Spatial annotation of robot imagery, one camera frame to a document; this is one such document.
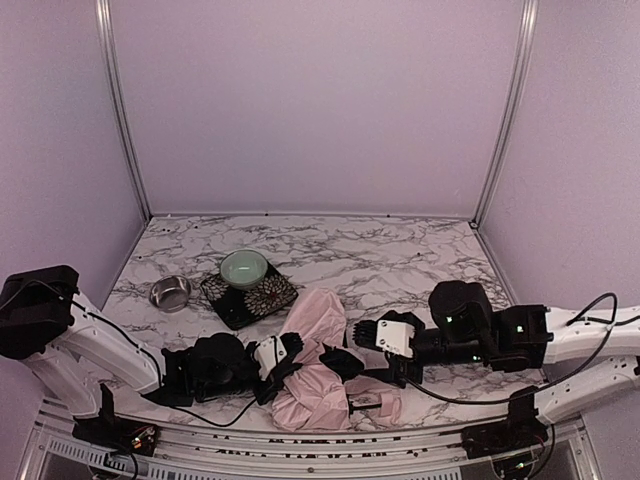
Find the pink and black umbrella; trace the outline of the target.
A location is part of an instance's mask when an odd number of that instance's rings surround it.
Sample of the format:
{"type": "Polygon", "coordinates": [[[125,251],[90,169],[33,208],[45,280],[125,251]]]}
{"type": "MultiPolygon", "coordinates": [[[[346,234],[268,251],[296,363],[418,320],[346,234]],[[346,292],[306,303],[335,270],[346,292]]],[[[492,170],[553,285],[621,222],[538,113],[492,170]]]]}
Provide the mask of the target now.
{"type": "Polygon", "coordinates": [[[303,342],[299,369],[284,379],[271,404],[274,425],[286,431],[336,431],[351,426],[352,406],[362,406],[383,427],[400,423],[397,387],[363,374],[365,358],[343,345],[347,318],[338,295],[326,288],[304,291],[281,329],[303,342]]]}

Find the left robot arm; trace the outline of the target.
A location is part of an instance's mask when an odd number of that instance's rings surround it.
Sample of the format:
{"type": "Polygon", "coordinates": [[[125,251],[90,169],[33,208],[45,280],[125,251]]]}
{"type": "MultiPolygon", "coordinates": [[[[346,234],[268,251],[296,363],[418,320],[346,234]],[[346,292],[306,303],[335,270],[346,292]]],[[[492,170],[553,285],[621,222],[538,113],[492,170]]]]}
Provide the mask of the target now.
{"type": "Polygon", "coordinates": [[[107,404],[80,359],[174,409],[244,392],[264,405],[301,366],[303,341],[295,332],[249,344],[216,333],[177,351],[148,346],[104,317],[78,279],[72,267],[59,265],[13,274],[1,289],[2,357],[27,366],[76,419],[93,420],[107,404]]]}

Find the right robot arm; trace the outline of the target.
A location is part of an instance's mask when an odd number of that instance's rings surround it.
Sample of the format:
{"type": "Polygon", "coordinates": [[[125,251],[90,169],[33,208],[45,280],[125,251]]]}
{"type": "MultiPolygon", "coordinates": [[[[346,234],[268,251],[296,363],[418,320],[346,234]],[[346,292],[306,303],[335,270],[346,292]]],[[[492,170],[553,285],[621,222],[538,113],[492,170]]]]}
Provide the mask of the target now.
{"type": "Polygon", "coordinates": [[[580,360],[571,373],[541,387],[513,393],[510,410],[522,409],[546,425],[569,417],[607,395],[639,385],[639,310],[590,303],[579,311],[542,304],[494,310],[477,282],[444,281],[428,298],[435,324],[411,315],[376,321],[373,345],[398,377],[420,383],[433,364],[480,363],[515,373],[580,360]]]}

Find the black floral square plate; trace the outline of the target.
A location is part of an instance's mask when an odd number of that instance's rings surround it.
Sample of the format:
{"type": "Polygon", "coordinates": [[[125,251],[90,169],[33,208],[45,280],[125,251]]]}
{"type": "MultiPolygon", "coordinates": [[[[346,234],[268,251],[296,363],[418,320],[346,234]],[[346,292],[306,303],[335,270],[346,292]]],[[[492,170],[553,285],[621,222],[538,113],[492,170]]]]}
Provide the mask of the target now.
{"type": "Polygon", "coordinates": [[[298,297],[296,288],[271,264],[265,277],[249,290],[230,286],[220,274],[207,275],[200,282],[200,290],[211,310],[231,330],[263,320],[298,297]]]}

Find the green ceramic bowl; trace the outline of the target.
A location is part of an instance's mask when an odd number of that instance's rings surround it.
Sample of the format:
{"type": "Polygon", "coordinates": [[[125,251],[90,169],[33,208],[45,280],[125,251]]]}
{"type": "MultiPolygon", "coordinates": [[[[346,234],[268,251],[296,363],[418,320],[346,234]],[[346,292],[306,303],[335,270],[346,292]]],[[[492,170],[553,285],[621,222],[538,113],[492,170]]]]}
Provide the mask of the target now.
{"type": "Polygon", "coordinates": [[[219,266],[222,280],[240,290],[259,284],[268,270],[268,261],[257,251],[241,249],[228,254],[219,266]]]}

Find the small steel bowl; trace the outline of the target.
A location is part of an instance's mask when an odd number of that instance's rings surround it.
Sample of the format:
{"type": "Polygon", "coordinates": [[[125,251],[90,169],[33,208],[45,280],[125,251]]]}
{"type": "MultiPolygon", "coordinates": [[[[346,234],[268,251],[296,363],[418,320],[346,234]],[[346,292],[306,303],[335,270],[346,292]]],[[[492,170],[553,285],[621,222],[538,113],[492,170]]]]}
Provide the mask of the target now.
{"type": "Polygon", "coordinates": [[[156,281],[149,292],[150,304],[164,313],[184,309],[192,293],[191,282],[184,276],[171,275],[156,281]]]}

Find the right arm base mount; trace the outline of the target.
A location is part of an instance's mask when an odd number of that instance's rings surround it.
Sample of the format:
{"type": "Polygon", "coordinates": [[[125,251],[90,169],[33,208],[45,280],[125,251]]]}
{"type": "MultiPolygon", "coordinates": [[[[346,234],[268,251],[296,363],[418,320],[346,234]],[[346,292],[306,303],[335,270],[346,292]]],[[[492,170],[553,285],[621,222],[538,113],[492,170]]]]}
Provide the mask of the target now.
{"type": "Polygon", "coordinates": [[[461,445],[468,459],[543,445],[548,439],[547,427],[535,417],[507,418],[465,427],[461,431],[461,445]]]}

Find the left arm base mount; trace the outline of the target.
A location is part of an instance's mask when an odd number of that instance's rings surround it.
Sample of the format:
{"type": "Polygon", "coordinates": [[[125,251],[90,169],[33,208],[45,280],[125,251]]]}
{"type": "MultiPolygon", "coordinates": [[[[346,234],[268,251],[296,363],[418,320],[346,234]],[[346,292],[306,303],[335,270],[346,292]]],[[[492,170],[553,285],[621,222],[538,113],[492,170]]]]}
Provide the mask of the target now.
{"type": "Polygon", "coordinates": [[[113,421],[101,417],[74,419],[74,438],[112,448],[122,454],[151,457],[156,449],[159,427],[155,424],[115,417],[113,421]]]}

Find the front aluminium rail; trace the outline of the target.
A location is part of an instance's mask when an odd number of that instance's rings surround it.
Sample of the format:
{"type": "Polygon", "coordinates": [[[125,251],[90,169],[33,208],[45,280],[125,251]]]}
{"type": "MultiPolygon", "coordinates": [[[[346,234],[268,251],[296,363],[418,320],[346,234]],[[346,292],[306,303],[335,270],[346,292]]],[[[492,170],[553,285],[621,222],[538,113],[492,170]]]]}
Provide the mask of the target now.
{"type": "Polygon", "coordinates": [[[73,437],[57,400],[41,404],[20,479],[598,479],[579,420],[544,444],[471,458],[462,424],[327,434],[219,429],[158,421],[154,453],[118,455],[73,437]]]}

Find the right aluminium frame post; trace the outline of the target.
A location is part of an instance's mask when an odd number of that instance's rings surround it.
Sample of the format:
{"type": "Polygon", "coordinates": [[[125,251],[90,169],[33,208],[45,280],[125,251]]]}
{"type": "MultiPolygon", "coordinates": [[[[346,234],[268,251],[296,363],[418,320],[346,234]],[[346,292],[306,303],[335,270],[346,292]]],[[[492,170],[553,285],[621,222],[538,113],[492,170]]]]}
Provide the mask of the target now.
{"type": "Polygon", "coordinates": [[[481,228],[488,216],[499,177],[506,161],[511,134],[515,125],[519,105],[522,101],[530,68],[538,11],[539,2],[537,0],[526,0],[522,2],[520,27],[505,106],[481,194],[474,211],[474,216],[470,222],[472,228],[475,230],[481,228]]]}

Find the aluminium frame post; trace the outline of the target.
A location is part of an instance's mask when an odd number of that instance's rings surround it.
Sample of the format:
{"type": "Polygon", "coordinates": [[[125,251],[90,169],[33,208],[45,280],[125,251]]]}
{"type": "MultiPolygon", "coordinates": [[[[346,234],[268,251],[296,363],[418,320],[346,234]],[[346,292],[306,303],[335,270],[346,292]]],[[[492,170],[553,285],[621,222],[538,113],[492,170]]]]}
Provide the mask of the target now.
{"type": "Polygon", "coordinates": [[[538,11],[539,2],[537,0],[526,0],[522,2],[520,27],[505,106],[481,194],[474,211],[474,216],[470,222],[472,228],[475,230],[481,228],[488,216],[499,177],[506,161],[511,134],[515,125],[519,105],[522,101],[530,68],[538,11]]]}
{"type": "Polygon", "coordinates": [[[144,224],[148,224],[152,219],[150,202],[145,190],[144,181],[137,153],[134,145],[133,135],[127,116],[124,92],[122,89],[121,76],[119,72],[116,42],[113,31],[111,16],[111,2],[108,0],[97,0],[95,2],[96,16],[98,23],[98,34],[101,49],[104,57],[104,65],[109,86],[111,102],[115,115],[116,128],[124,153],[126,168],[133,187],[134,196],[144,224]]]}

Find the left aluminium frame post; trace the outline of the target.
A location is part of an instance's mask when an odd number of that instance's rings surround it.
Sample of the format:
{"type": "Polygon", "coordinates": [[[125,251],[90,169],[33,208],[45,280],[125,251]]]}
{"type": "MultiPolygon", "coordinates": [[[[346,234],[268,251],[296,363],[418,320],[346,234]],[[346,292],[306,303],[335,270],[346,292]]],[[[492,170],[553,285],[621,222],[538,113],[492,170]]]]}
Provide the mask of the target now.
{"type": "Polygon", "coordinates": [[[111,2],[108,0],[97,0],[95,2],[96,16],[98,23],[98,34],[101,49],[104,57],[104,65],[109,86],[111,102],[115,115],[116,128],[124,153],[126,168],[133,187],[134,196],[144,224],[148,224],[152,219],[150,202],[145,190],[144,181],[137,153],[134,145],[133,135],[127,116],[124,92],[122,89],[121,76],[119,72],[116,42],[113,31],[111,16],[111,2]]]}

